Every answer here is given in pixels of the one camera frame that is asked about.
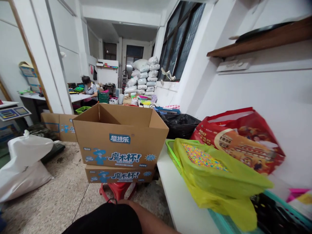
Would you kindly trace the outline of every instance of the terrazzo floor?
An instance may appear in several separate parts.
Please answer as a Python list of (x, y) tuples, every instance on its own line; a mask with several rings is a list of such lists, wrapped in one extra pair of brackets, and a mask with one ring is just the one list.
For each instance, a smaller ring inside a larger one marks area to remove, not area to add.
[[(105, 203), (100, 184), (88, 183), (78, 144), (63, 144), (65, 150), (46, 164), (55, 179), (7, 203), (2, 215), (7, 227), (2, 234), (61, 234), (73, 221)], [(164, 190), (155, 181), (139, 186), (131, 200), (173, 227)]]

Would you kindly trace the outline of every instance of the yellow plastic bag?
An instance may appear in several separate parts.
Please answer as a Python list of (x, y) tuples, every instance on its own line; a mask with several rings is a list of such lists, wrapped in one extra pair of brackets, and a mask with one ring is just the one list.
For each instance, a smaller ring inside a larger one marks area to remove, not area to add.
[[(192, 163), (182, 143), (208, 153), (228, 172)], [(230, 215), (242, 231), (256, 229), (257, 217), (249, 197), (272, 188), (271, 181), (213, 146), (177, 138), (173, 151), (181, 163), (182, 177), (200, 208)]]

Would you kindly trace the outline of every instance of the stool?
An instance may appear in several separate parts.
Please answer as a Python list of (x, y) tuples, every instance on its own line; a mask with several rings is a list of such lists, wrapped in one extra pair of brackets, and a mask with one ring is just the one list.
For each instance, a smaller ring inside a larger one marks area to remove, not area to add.
[[(108, 183), (107, 184), (110, 189), (113, 191), (114, 193), (114, 197), (117, 201), (124, 199), (124, 195), (127, 191), (127, 189), (130, 187), (131, 183)], [(135, 193), (137, 189), (137, 183), (135, 183), (135, 186), (131, 192), (131, 194), (128, 197), (128, 200), (133, 196), (133, 194)], [(107, 197), (105, 191), (104, 191), (104, 185), (103, 183), (101, 183), (101, 187), (100, 187), (100, 195), (103, 196), (105, 198), (106, 201), (109, 200), (109, 198)]]

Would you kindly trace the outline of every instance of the ceiling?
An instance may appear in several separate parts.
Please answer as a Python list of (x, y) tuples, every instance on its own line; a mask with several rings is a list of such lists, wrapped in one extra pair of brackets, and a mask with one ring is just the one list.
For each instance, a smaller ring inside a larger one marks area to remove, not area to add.
[(136, 25), (113, 23), (117, 34), (124, 39), (138, 41), (153, 41), (156, 38), (157, 29)]
[(104, 42), (118, 43), (119, 37), (138, 41), (153, 41), (157, 29), (136, 25), (112, 23), (102, 19), (86, 18), (88, 26)]
[(160, 13), (168, 0), (80, 0), (82, 5)]

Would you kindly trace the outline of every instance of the ladder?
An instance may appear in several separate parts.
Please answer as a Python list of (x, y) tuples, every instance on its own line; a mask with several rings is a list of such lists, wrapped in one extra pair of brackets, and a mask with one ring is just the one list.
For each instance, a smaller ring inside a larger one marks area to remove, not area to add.
[(128, 82), (128, 72), (127, 70), (124, 70), (123, 76), (122, 76), (122, 82), (121, 82), (121, 88), (123, 90), (123, 94), (124, 94), (124, 88), (126, 87), (127, 82)]

